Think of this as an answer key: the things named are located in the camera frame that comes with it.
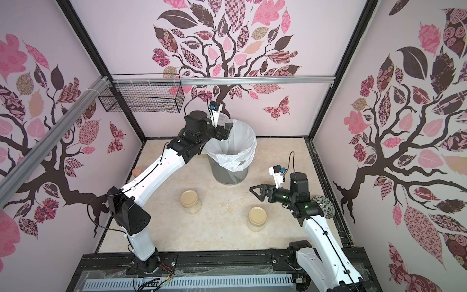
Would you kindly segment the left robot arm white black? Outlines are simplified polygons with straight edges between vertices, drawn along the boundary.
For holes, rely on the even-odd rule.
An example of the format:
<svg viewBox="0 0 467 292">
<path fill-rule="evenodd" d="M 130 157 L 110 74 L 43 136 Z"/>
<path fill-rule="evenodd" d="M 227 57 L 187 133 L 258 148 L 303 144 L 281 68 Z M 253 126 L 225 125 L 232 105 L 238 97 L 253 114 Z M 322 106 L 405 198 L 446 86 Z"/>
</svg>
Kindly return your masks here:
<svg viewBox="0 0 467 292">
<path fill-rule="evenodd" d="M 211 110 L 193 111 L 184 117 L 185 127 L 173 138 L 155 160 L 138 177 L 121 188 L 112 187 L 105 198 L 111 215 L 128 240 L 135 262 L 147 273 L 159 268 L 160 258 L 149 232 L 151 215 L 144 205 L 158 187 L 194 156 L 200 155 L 212 139 L 225 141 L 234 127 L 232 122 L 218 123 L 219 114 Z"/>
</svg>

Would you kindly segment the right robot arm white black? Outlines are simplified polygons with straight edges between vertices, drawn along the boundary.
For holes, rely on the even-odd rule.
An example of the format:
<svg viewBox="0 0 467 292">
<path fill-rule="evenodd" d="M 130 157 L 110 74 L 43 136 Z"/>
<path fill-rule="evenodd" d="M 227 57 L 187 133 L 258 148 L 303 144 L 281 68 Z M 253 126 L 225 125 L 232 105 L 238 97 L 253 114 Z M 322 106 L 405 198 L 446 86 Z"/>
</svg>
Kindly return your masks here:
<svg viewBox="0 0 467 292">
<path fill-rule="evenodd" d="M 320 292 L 376 292 L 371 280 L 354 267 L 330 231 L 328 220 L 335 214 L 333 203 L 324 196 L 312 196 L 305 173 L 289 176 L 289 189 L 282 187 L 285 169 L 270 169 L 274 184 L 260 184 L 249 188 L 261 202 L 280 203 L 291 211 L 311 240 L 289 244 L 289 261 L 310 277 Z"/>
</svg>

